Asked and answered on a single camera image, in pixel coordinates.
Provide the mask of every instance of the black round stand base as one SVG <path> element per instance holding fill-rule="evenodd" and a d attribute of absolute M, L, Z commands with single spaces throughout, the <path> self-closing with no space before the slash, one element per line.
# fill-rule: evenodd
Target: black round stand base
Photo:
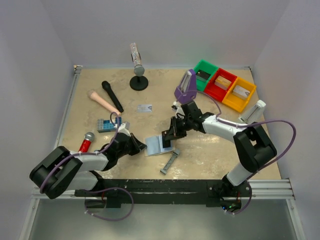
<path fill-rule="evenodd" d="M 136 91 L 145 90 L 148 87 L 149 81 L 145 76 L 134 76 L 130 80 L 130 87 Z"/>

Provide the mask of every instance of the red microphone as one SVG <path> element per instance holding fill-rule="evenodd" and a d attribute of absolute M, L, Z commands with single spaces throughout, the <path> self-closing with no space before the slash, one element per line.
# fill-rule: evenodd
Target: red microphone
<path fill-rule="evenodd" d="M 84 140 L 78 152 L 86 153 L 89 150 L 90 144 L 95 140 L 95 135 L 93 132 L 88 131 L 84 135 Z"/>

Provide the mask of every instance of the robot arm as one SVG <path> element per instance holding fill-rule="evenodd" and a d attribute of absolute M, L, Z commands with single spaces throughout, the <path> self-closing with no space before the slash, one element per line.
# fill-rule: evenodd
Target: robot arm
<path fill-rule="evenodd" d="M 100 154 L 73 156 L 48 179 L 43 193 L 50 199 L 55 199 L 66 190 L 91 190 L 99 180 L 95 170 L 107 171 L 113 168 L 118 159 L 124 155 L 133 156 L 140 153 L 147 146 L 137 140 L 127 128 L 126 123 L 119 127 L 118 134 L 107 151 Z M 76 152 L 69 151 L 64 146 L 58 146 L 31 171 L 30 179 L 40 188 L 54 167 L 74 153 Z"/>
<path fill-rule="evenodd" d="M 163 147 L 168 147 L 171 140 L 187 136 L 189 130 L 217 135 L 234 143 L 240 163 L 223 179 L 230 187 L 239 186 L 277 155 L 275 146 L 260 125 L 245 127 L 246 124 L 224 119 L 222 123 L 213 113 L 202 114 L 194 101 L 172 108 L 176 115 L 171 118 L 170 128 L 162 132 Z"/>

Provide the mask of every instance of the gray object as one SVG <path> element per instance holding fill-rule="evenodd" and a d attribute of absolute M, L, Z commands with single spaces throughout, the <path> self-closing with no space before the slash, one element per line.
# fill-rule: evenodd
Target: gray object
<path fill-rule="evenodd" d="M 136 65 L 134 66 L 134 74 L 137 75 L 138 77 L 141 77 L 145 73 L 145 68 L 142 65 Z"/>
<path fill-rule="evenodd" d="M 169 161 L 166 163 L 163 169 L 160 169 L 160 172 L 164 175 L 167 174 L 168 169 L 170 168 L 171 164 L 174 162 L 174 160 L 179 156 L 180 150 L 176 149 L 173 151 L 172 156 L 170 157 Z"/>
<path fill-rule="evenodd" d="M 252 108 L 248 109 L 239 117 L 239 120 L 246 124 L 252 124 L 253 122 L 258 122 L 258 120 L 264 114 L 265 108 L 266 108 L 266 103 L 262 100 L 258 100 Z"/>
<path fill-rule="evenodd" d="M 124 128 L 127 129 L 127 130 L 129 130 L 129 128 L 130 128 L 130 122 L 125 121 L 125 122 L 122 123 L 122 124 L 125 124 Z"/>
<path fill-rule="evenodd" d="M 139 104 L 136 111 L 138 113 L 152 113 L 152 104 Z"/>
<path fill-rule="evenodd" d="M 88 131 L 85 135 L 84 135 L 84 139 L 88 140 L 90 142 L 93 142 L 95 140 L 95 134 L 93 132 Z"/>

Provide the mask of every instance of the gray floor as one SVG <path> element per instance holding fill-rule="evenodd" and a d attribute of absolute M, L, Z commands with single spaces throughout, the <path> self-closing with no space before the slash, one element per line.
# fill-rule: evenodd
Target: gray floor
<path fill-rule="evenodd" d="M 119 217 L 130 208 L 105 209 Z M 253 200 L 236 216 L 202 205 L 135 205 L 107 222 L 84 214 L 84 200 L 41 200 L 30 240 L 295 240 L 285 200 Z"/>

